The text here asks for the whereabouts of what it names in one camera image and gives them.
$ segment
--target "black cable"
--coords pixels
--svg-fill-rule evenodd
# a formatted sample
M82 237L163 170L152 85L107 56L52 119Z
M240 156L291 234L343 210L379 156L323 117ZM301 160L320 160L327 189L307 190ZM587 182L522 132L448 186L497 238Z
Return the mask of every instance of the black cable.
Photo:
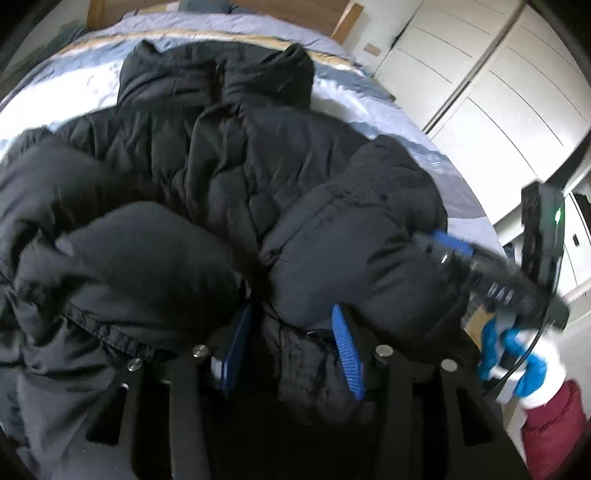
M521 365L523 365L523 362L525 362L527 360L530 353L533 351L536 344L538 343L538 340L540 340L540 337L542 337L542 334L544 333L544 329L547 325L548 325L548 317L545 317L540 329L538 330L538 333L536 333L534 340L531 342L530 347L525 351L525 353L523 355L521 355L519 360L517 360L517 363L515 365L513 365L513 367L511 369L507 370L507 373L503 376L503 378L501 378L497 382L493 382L492 386L490 386L484 390L483 395L485 397L488 397L488 396L494 394L493 397L497 398L497 396L501 393L501 390L503 390L503 387L505 386L507 380L509 380L509 377L511 375L513 375L517 371L517 369Z

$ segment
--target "wooden headboard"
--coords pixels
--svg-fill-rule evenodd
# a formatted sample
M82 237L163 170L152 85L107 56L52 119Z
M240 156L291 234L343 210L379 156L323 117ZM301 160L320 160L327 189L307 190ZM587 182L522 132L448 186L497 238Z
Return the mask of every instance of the wooden headboard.
M166 0L90 0L88 28L99 30L116 24L133 10L149 8ZM240 7L317 30L343 43L363 6L350 0L232 0Z

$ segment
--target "jacket cuff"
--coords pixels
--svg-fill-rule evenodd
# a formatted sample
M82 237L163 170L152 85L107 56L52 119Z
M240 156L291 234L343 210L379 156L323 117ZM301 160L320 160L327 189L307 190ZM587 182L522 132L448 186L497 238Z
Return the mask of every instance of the jacket cuff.
M526 410L527 421L525 425L529 429L539 429L560 417L564 409L569 405L573 396L580 396L579 386L574 380L564 382L557 394L546 405Z

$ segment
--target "black puffer jacket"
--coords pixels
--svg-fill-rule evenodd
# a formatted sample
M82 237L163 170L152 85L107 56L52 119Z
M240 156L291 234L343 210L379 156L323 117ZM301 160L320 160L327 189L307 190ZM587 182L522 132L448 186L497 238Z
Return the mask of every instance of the black puffer jacket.
M412 358L461 356L466 298L410 242L446 228L431 177L396 140L311 112L312 82L300 46L142 43L116 107L12 146L0 166L0 420L40 476L129 358L204 342L251 293L242 385L275 407L240 387L208 418L222 422L214 436L244 428L239 468L254 478L364 469L374 437L357 428L376 422L373 406L350 396L334 347L306 336L336 302ZM242 478L220 462L221 478Z

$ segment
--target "blue gripper pad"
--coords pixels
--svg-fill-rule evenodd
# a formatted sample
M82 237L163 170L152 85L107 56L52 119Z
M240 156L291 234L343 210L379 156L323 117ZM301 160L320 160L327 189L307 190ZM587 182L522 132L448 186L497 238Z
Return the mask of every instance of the blue gripper pad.
M359 357L359 352L355 347L353 336L348 326L344 308L337 304L332 311L332 329L335 336L336 346L339 350L340 362L343 365L345 378L349 385L349 390L357 400L363 400L365 395L365 386L363 384L363 362Z
M441 230L435 230L433 232L433 239L438 244L444 245L445 247L462 254L464 257L471 257L474 254L474 248L470 244L449 236Z
M246 306L241 314L236 325L234 325L234 335L222 360L222 382L220 390L228 395L236 385L240 365L242 364L242 357L246 349L246 341L248 333L251 329L252 310L250 306Z

